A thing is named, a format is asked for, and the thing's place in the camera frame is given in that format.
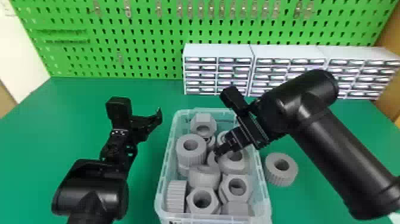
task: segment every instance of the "gray plastic part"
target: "gray plastic part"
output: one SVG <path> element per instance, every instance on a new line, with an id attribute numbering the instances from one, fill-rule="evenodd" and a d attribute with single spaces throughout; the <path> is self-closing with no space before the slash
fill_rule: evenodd
<path id="1" fill-rule="evenodd" d="M 270 153 L 264 162 L 265 178 L 276 186 L 289 186 L 299 172 L 297 163 L 286 154 Z"/>
<path id="2" fill-rule="evenodd" d="M 188 181 L 192 188 L 202 186 L 217 190 L 221 181 L 221 172 L 216 167 L 206 165 L 191 166 Z"/>
<path id="3" fill-rule="evenodd" d="M 248 175 L 228 175 L 220 184 L 218 194 L 222 203 L 229 201 L 247 203 L 253 192 Z"/>
<path id="4" fill-rule="evenodd" d="M 179 174 L 181 174 L 184 177 L 188 177 L 189 176 L 189 167 L 184 166 L 182 164 L 178 164 L 178 172 Z"/>
<path id="5" fill-rule="evenodd" d="M 165 196 L 165 207 L 167 211 L 174 213 L 185 212 L 185 196 L 188 189 L 187 181 L 170 181 Z"/>
<path id="6" fill-rule="evenodd" d="M 210 138 L 217 130 L 217 122 L 210 113 L 196 113 L 190 121 L 190 132 Z"/>
<path id="7" fill-rule="evenodd" d="M 254 216 L 254 211 L 247 203 L 229 201 L 222 205 L 221 214 L 230 214 L 233 216 Z"/>
<path id="8" fill-rule="evenodd" d="M 176 141 L 175 150 L 178 162 L 187 167 L 204 164 L 207 156 L 205 140 L 195 134 L 181 136 Z"/>
<path id="9" fill-rule="evenodd" d="M 216 139 L 216 137 L 215 137 L 215 135 L 213 135 L 212 137 L 207 138 L 207 140 L 205 141 L 207 143 L 207 152 L 208 153 L 214 150 L 215 139 Z"/>
<path id="10" fill-rule="evenodd" d="M 221 204 L 212 188 L 195 188 L 187 197 L 186 203 L 190 213 L 219 214 Z"/>
<path id="11" fill-rule="evenodd" d="M 218 159 L 220 169 L 225 174 L 247 174 L 249 169 L 249 154 L 246 149 L 238 152 L 229 151 Z"/>
<path id="12" fill-rule="evenodd" d="M 215 160 L 215 153 L 213 152 L 213 151 L 211 151 L 209 154 L 208 154 L 208 157 L 207 157 L 207 165 L 209 165 L 209 166 L 211 166 L 211 167 L 215 167 L 215 168 L 220 168 L 220 165 L 218 165 L 218 163 L 216 162 L 216 160 Z"/>
<path id="13" fill-rule="evenodd" d="M 223 143 L 225 143 L 225 134 L 228 133 L 227 130 L 224 130 L 223 132 L 220 132 L 217 136 L 217 146 L 219 147 Z"/>

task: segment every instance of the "parts storage bin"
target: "parts storage bin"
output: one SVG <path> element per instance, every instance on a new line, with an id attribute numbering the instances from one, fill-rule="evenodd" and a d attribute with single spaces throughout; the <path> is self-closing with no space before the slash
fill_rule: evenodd
<path id="1" fill-rule="evenodd" d="M 218 135 L 224 130 L 230 130 L 238 125 L 236 115 L 232 110 L 226 108 L 195 108 L 193 110 L 179 110 L 175 113 L 167 148 L 165 150 L 164 162 L 161 169 L 160 180 L 154 201 L 154 209 L 160 218 L 161 224 L 170 223 L 235 223 L 235 224 L 271 224 L 271 203 L 268 195 L 267 185 L 264 179 L 263 167 L 260 155 L 255 148 L 247 147 L 250 158 L 251 181 L 254 187 L 249 204 L 254 210 L 255 216 L 231 216 L 221 214 L 192 214 L 192 213 L 171 213 L 165 209 L 165 194 L 168 183 L 171 180 L 186 179 L 180 176 L 177 171 L 177 157 L 175 149 L 176 140 L 190 132 L 190 120 L 196 113 L 211 113 L 217 121 Z"/>

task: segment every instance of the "green tabletop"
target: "green tabletop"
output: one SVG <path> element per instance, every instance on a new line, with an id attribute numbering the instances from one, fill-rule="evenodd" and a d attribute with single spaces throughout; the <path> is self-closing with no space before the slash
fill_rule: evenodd
<path id="1" fill-rule="evenodd" d="M 183 95 L 182 81 L 52 78 L 0 120 L 1 224 L 66 222 L 51 213 L 52 196 L 76 159 L 98 158 L 110 131 L 104 104 L 111 96 L 129 97 L 137 115 L 162 108 L 163 124 L 139 145 L 128 178 L 129 210 L 119 222 L 159 223 L 153 202 L 174 113 L 223 107 L 219 97 Z M 339 100 L 331 108 L 392 173 L 400 174 L 400 131 L 371 102 Z M 292 186 L 268 186 L 274 224 L 358 222 L 289 136 L 263 149 L 262 158 L 269 152 L 289 154 L 299 165 Z"/>

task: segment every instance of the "gray hex nut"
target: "gray hex nut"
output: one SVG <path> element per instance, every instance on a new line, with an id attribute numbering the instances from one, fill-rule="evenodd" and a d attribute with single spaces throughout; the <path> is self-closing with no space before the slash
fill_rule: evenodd
<path id="1" fill-rule="evenodd" d="M 210 113 L 196 113 L 190 121 L 190 132 L 209 138 L 217 130 L 217 122 Z"/>
<path id="2" fill-rule="evenodd" d="M 222 203 L 229 201 L 247 203 L 253 193 L 253 186 L 248 175 L 228 175 L 218 188 Z"/>
<path id="3" fill-rule="evenodd" d="M 198 187 L 186 197 L 188 212 L 194 214 L 219 214 L 221 204 L 212 188 Z"/>
<path id="4" fill-rule="evenodd" d="M 233 216 L 254 216 L 254 211 L 247 203 L 229 201 L 222 205 L 221 214 L 230 214 Z"/>

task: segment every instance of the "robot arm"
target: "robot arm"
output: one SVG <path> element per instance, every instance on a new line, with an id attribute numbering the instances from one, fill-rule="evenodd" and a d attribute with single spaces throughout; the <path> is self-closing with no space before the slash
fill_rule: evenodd
<path id="1" fill-rule="evenodd" d="M 68 224 L 110 224 L 125 216 L 126 179 L 137 145 L 163 121 L 160 109 L 153 116 L 133 116 L 128 98 L 112 97 L 105 106 L 112 129 L 99 160 L 77 160 L 52 200 L 52 212 L 69 216 Z"/>
<path id="2" fill-rule="evenodd" d="M 220 95 L 239 126 L 214 149 L 217 156 L 249 144 L 256 149 L 289 134 L 343 198 L 355 219 L 375 219 L 400 208 L 399 178 L 328 109 L 338 84 L 327 71 L 309 71 L 247 104 L 231 86 Z"/>

